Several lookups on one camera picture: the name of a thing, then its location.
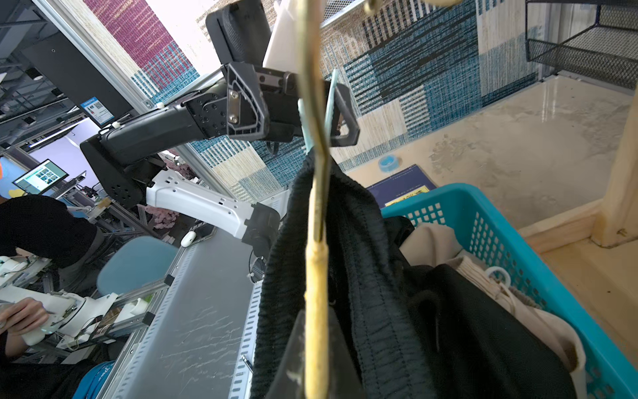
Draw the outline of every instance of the patterned wall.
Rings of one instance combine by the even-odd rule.
[[[157,0],[62,0],[154,102],[199,75],[175,39],[191,57],[207,55],[205,15],[232,1],[182,0],[182,11],[192,12],[177,13]],[[271,25],[274,1],[262,0]],[[537,36],[544,31],[544,9],[530,10],[530,34]],[[184,18],[201,37],[183,34]],[[384,0],[373,17],[358,6],[323,28],[322,72],[339,71],[361,127],[356,146],[331,150],[335,161],[352,169],[534,83],[537,68],[526,62],[524,27],[522,0],[464,0],[452,8]],[[305,156],[301,138],[280,146],[277,156],[264,143],[226,137],[191,145],[238,199],[250,201],[290,184]]]
[[[262,0],[266,9],[272,1]],[[374,17],[358,7],[325,27],[322,72],[339,71],[361,127],[356,146],[331,150],[339,166],[352,169],[534,83],[524,7],[520,0],[464,0],[452,8],[386,0]],[[543,9],[531,13],[532,36],[543,21]],[[305,150],[302,139],[282,145],[277,156],[261,142],[226,137],[193,147],[246,200],[290,184]]]
[[[154,103],[199,76],[145,0],[84,0],[84,4],[137,65],[131,79]]]

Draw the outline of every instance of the clothes hanger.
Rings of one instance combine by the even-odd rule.
[[[429,0],[435,6],[452,6],[461,0]],[[382,0],[367,0],[364,9],[374,15]],[[328,245],[325,214],[330,185],[330,148],[325,134],[323,80],[320,70],[322,2],[297,1],[297,56],[299,89],[304,115],[304,139],[315,147],[315,174],[308,207],[306,244],[306,320],[304,392],[307,399],[326,399],[329,379]],[[336,83],[333,72],[330,91]]]

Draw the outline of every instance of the ceiling light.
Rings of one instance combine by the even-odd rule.
[[[33,80],[40,80],[44,77],[36,68],[29,68],[25,72]]]

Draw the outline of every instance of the ceiling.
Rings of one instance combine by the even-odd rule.
[[[58,32],[29,0],[1,0],[0,7],[0,151],[25,141],[36,142],[84,117],[70,100],[59,101],[51,93],[55,85],[46,77],[33,80],[26,71],[33,66],[22,50]],[[48,107],[43,105],[57,102]]]

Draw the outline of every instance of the wooden post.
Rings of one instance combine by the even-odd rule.
[[[638,95],[635,95],[591,239],[608,248],[637,237]]]

